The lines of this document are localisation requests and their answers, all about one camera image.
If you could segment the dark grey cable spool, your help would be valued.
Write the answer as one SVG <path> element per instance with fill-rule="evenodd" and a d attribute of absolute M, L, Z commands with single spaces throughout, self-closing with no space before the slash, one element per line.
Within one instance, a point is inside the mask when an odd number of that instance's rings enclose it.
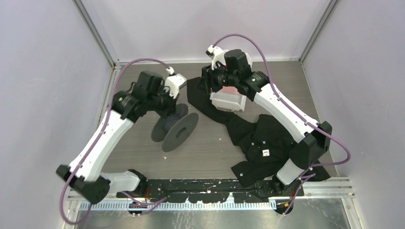
<path fill-rule="evenodd" d="M 199 121 L 197 113 L 189 113 L 186 104 L 177 104 L 175 114 L 159 118 L 151 132 L 154 142 L 161 142 L 164 152 L 170 152 L 182 145 L 193 133 Z"/>

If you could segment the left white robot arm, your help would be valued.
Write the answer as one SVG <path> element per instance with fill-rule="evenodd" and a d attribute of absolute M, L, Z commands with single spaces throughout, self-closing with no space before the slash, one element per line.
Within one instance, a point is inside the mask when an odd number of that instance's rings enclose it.
<path fill-rule="evenodd" d="M 122 136 L 148 111 L 168 117 L 176 111 L 180 89 L 187 80 L 181 74 L 163 79 L 157 73 L 142 71 L 128 90 L 114 94 L 112 108 L 82 152 L 56 173 L 68 186 L 95 205 L 106 196 L 129 192 L 134 197 L 146 193 L 146 177 L 134 169 L 122 173 L 103 173 L 104 163 Z"/>

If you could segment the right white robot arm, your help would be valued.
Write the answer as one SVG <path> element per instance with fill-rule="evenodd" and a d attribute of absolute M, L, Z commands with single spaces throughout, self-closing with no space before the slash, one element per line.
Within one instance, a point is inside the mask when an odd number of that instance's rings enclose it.
<path fill-rule="evenodd" d="M 269 73 L 252 70 L 249 54 L 240 49 L 223 50 L 210 46 L 206 54 L 212 62 L 202 71 L 201 83 L 209 93 L 234 87 L 249 100 L 267 110 L 289 132 L 296 146 L 288 160 L 273 175 L 273 191 L 284 196 L 292 183 L 315 166 L 329 149 L 332 127 L 307 116 L 277 88 Z"/>

